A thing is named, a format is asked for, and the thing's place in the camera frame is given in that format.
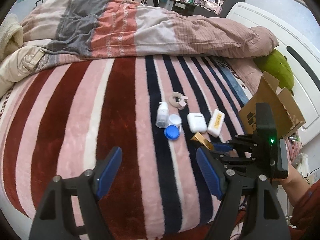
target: blue lid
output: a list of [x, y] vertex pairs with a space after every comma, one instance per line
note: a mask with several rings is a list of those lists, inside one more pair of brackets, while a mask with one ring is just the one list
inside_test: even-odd
[[179, 128], [174, 125], [169, 125], [166, 129], [164, 129], [164, 135], [169, 140], [176, 140], [180, 135]]

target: cardboard box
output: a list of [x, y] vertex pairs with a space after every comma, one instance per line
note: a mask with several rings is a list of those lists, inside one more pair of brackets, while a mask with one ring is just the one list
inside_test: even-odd
[[248, 134], [256, 130], [256, 103], [269, 103], [276, 122], [278, 138], [288, 138], [306, 121], [287, 88], [276, 93], [279, 80], [263, 72], [257, 92], [239, 111], [239, 117]]

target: human arm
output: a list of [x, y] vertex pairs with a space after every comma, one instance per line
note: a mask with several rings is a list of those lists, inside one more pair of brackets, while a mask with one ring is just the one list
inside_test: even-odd
[[280, 180], [280, 184], [287, 193], [288, 199], [292, 206], [308, 191], [310, 185], [301, 177], [301, 174], [289, 164], [289, 172], [287, 179]]

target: blue gripper pad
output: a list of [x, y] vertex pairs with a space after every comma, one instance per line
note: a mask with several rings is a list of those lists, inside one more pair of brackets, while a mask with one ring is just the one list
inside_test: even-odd
[[211, 195], [221, 200], [228, 187], [224, 167], [219, 161], [212, 158], [209, 152], [206, 154], [201, 148], [197, 150], [196, 158]]
[[119, 147], [114, 147], [105, 160], [99, 164], [94, 177], [97, 186], [95, 194], [99, 200], [108, 194], [121, 162], [122, 150]]
[[214, 150], [217, 152], [228, 152], [232, 151], [233, 148], [229, 146], [227, 143], [213, 143]]

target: striped blanket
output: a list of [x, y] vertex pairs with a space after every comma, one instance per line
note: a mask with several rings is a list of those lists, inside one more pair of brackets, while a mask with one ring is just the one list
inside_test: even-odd
[[[187, 95], [188, 106], [169, 106], [183, 131], [168, 141], [155, 126], [156, 112], [173, 91]], [[220, 136], [205, 136], [225, 142], [243, 133], [237, 113], [247, 92], [215, 57], [120, 57], [41, 71], [0, 103], [1, 198], [32, 219], [53, 176], [78, 176], [119, 146], [123, 162], [99, 202], [116, 239], [161, 238], [204, 225], [219, 201], [197, 165], [187, 114], [201, 112], [208, 123], [214, 109], [224, 112]]]

